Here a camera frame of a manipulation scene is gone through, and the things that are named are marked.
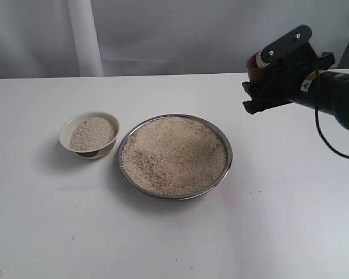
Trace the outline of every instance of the bowl rim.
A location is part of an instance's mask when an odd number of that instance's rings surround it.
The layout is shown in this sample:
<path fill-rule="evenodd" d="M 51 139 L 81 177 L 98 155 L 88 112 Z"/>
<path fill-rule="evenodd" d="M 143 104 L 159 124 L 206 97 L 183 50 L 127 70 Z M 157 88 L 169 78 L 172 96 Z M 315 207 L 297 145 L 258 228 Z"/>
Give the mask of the bowl rim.
<path fill-rule="evenodd" d="M 169 195 L 156 194 L 156 193 L 153 193 L 151 191 L 148 191 L 148 190 L 140 187 L 135 182 L 133 182 L 133 180 L 129 177 L 129 175 L 127 174 L 127 172 L 125 171 L 125 169 L 123 167 L 122 155 L 123 155 L 124 146 L 125 146 L 128 138 L 134 132 L 136 132 L 139 128 L 141 128 L 143 125 L 145 125 L 151 121 L 154 121 L 154 120 L 168 118 L 168 117 L 183 117 L 183 118 L 188 118 L 188 119 L 193 119 L 193 120 L 199 121 L 200 123 L 206 125 L 208 128 L 211 128 L 216 133 L 216 135 L 221 139 L 221 141 L 223 142 L 223 144 L 225 146 L 227 159 L 226 159 L 225 168 L 224 168 L 222 174 L 219 176 L 219 178 L 217 178 L 217 180 L 215 182 L 213 182 L 211 185 L 205 187 L 204 189 L 202 189 L 200 191 L 197 191 L 197 192 L 194 192 L 191 194 L 187 194 L 187 195 L 179 195 L 179 196 L 169 196 Z M 203 195 L 203 194 L 209 192 L 210 190 L 214 189 L 226 177 L 227 173 L 229 172 L 229 170 L 232 166 L 232 161 L 233 161 L 232 146 L 230 145 L 230 142 L 226 138 L 225 134 L 217 126 L 215 126 L 211 122 L 209 122 L 205 119 L 202 119 L 200 117 L 192 116 L 192 115 L 183 115 L 183 114 L 160 115 L 160 116 L 155 116 L 153 118 L 150 118 L 150 119 L 147 119 L 147 120 L 141 122 L 140 124 L 136 125 L 133 129 L 131 129 L 126 134 L 126 136 L 123 138 L 122 142 L 119 145 L 119 149 L 118 149 L 118 153 L 117 153 L 117 163 L 119 165 L 120 173 L 122 174 L 124 180 L 126 182 L 128 182 L 128 184 L 130 184 L 133 188 L 135 188 L 135 189 L 137 189 L 137 190 L 139 190 L 147 195 L 150 195 L 150 196 L 153 196 L 156 198 L 161 198 L 161 199 L 173 200 L 173 201 L 195 198 L 197 196 Z"/>
<path fill-rule="evenodd" d="M 116 127 L 116 128 L 117 128 L 117 131 L 116 131 L 115 137 L 114 137 L 111 141 L 109 141 L 107 144 L 105 144 L 104 146 L 102 146 L 102 147 L 100 147 L 100 148 L 97 148 L 97 149 L 88 150 L 88 151 L 85 151 L 85 150 L 78 151 L 78 150 L 75 150 L 75 149 L 68 148 L 68 147 L 64 146 L 64 145 L 62 144 L 62 141 L 60 140 L 60 136 L 61 136 L 61 134 L 63 133 L 64 129 L 67 127 L 67 125 L 69 125 L 73 120 L 75 120 L 75 119 L 77 119 L 77 118 L 79 118 L 79 117 L 82 117 L 82 116 L 84 116 L 84 115 L 89 115 L 89 114 L 99 114 L 99 115 L 101 115 L 101 117 L 102 117 L 103 115 L 108 115 L 108 116 L 114 118 L 114 119 L 116 120 L 117 124 L 118 124 L 118 127 Z M 72 151 L 72 152 L 75 152 L 75 153 L 89 153 L 89 152 L 99 151 L 99 150 L 101 150 L 102 148 L 105 148 L 105 147 L 109 146 L 111 143 L 113 143 L 114 141 L 116 141 L 116 139 L 117 139 L 119 133 L 120 133 L 120 122 L 118 121 L 118 119 L 117 119 L 114 115 L 112 115 L 112 114 L 110 114 L 110 113 L 107 113 L 107 112 L 98 112 L 98 111 L 83 112 L 83 113 L 81 113 L 81 114 L 79 114 L 79 115 L 75 115 L 74 117 L 72 117 L 71 119 L 69 119 L 69 120 L 62 126 L 62 128 L 60 129 L 59 135 L 58 135 L 58 141 L 59 141 L 60 144 L 61 144 L 65 149 L 67 149 L 68 151 Z"/>

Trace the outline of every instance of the table surface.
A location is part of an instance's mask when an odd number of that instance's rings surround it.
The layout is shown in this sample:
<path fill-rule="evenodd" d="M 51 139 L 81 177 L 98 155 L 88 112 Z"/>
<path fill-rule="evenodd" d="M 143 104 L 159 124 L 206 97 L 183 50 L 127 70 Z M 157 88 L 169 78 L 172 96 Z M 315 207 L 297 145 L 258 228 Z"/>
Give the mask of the table surface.
<path fill-rule="evenodd" d="M 349 160 L 295 104 L 251 116 L 245 73 L 0 80 L 0 278 L 349 278 Z M 114 114 L 113 151 L 83 160 L 58 133 L 79 113 Z M 210 193 L 171 202 L 125 184 L 123 136 L 167 113 L 205 118 L 234 162 Z M 349 132 L 320 115 L 349 153 Z"/>

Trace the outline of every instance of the stainless steel bowl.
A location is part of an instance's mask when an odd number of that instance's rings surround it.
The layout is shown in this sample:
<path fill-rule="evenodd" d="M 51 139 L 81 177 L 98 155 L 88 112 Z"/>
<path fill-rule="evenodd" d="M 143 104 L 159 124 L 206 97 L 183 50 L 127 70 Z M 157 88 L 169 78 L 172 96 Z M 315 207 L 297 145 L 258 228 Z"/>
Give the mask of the stainless steel bowl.
<path fill-rule="evenodd" d="M 124 149 L 124 146 L 125 146 L 128 138 L 135 131 L 137 131 L 139 128 L 141 128 L 143 125 L 145 125 L 145 124 L 147 124 L 147 123 L 149 123 L 151 121 L 154 121 L 154 120 L 157 120 L 157 119 L 160 119 L 160 118 L 166 118 L 166 117 L 185 117 L 185 118 L 197 120 L 197 121 L 203 123 L 204 125 L 206 125 L 207 127 L 211 128 L 219 136 L 219 138 L 221 139 L 221 141 L 223 142 L 223 144 L 225 146 L 227 158 L 226 158 L 226 165 L 225 165 L 224 171 L 222 172 L 221 176 L 213 184 L 211 184 L 210 186 L 202 189 L 201 191 L 198 191 L 198 192 L 195 192 L 195 193 L 192 193 L 192 194 L 188 194 L 188 195 L 182 195 L 182 196 L 167 196 L 167 195 L 156 194 L 156 193 L 153 193 L 153 192 L 147 191 L 146 189 L 141 188 L 139 185 L 137 185 L 135 182 L 133 182 L 132 179 L 129 177 L 129 175 L 126 173 L 126 171 L 125 171 L 125 169 L 123 167 L 122 154 L 123 154 L 123 149 Z M 119 164 L 120 172 L 122 173 L 124 179 L 131 186 L 133 186 L 137 190 L 139 190 L 139 191 L 141 191 L 141 192 L 143 192 L 143 193 L 145 193 L 147 195 L 154 196 L 156 198 L 171 199 L 171 200 L 182 200 L 182 199 L 195 198 L 196 196 L 203 195 L 203 194 L 209 192 L 210 190 L 212 190 L 213 188 L 215 188 L 225 178 L 225 176 L 227 175 L 227 172 L 229 171 L 229 169 L 230 169 L 230 167 L 232 165 L 233 151 L 232 151 L 232 147 L 230 145 L 230 142 L 226 138 L 224 133 L 221 132 L 221 130 L 218 129 L 215 125 L 213 125 L 212 123 L 210 123 L 210 122 L 208 122 L 208 121 L 206 121 L 206 120 L 204 120 L 202 118 L 195 117 L 195 116 L 192 116 L 192 115 L 160 115 L 160 116 L 148 119 L 146 121 L 143 121 L 139 125 L 135 126 L 132 130 L 130 130 L 129 133 L 123 138 L 123 141 L 120 144 L 117 156 L 118 156 L 117 162 Z"/>

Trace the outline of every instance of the white backdrop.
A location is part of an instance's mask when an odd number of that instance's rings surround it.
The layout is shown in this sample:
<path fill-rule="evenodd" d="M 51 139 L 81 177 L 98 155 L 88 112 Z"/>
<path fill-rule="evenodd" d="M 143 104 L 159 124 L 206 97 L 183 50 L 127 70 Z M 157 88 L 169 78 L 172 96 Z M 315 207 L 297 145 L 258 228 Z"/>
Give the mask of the white backdrop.
<path fill-rule="evenodd" d="M 0 0 L 0 78 L 245 71 L 300 24 L 338 62 L 349 0 Z"/>

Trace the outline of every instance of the black cable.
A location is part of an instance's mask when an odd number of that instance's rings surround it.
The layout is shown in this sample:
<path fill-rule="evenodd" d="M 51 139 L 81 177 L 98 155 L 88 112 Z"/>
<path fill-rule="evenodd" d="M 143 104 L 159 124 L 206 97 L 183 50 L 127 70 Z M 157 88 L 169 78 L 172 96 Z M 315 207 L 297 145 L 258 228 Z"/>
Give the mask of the black cable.
<path fill-rule="evenodd" d="M 320 129 L 319 117 L 318 117 L 319 99 L 320 99 L 320 94 L 321 94 L 321 92 L 320 92 L 320 81 L 319 81 L 319 70 L 318 70 L 317 66 L 315 66 L 315 65 L 314 65 L 314 69 L 315 69 L 315 74 L 316 74 L 316 86 L 317 86 L 317 90 L 318 90 L 318 92 L 316 94 L 315 107 L 314 107 L 316 130 L 318 131 L 318 134 L 319 134 L 320 138 L 322 139 L 322 141 L 325 143 L 325 145 L 327 145 L 327 147 L 332 152 L 334 152 L 335 154 L 339 155 L 340 157 L 349 159 L 349 155 L 341 153 L 340 151 L 336 150 L 332 145 L 330 145 L 328 140 L 323 135 L 322 130 Z"/>

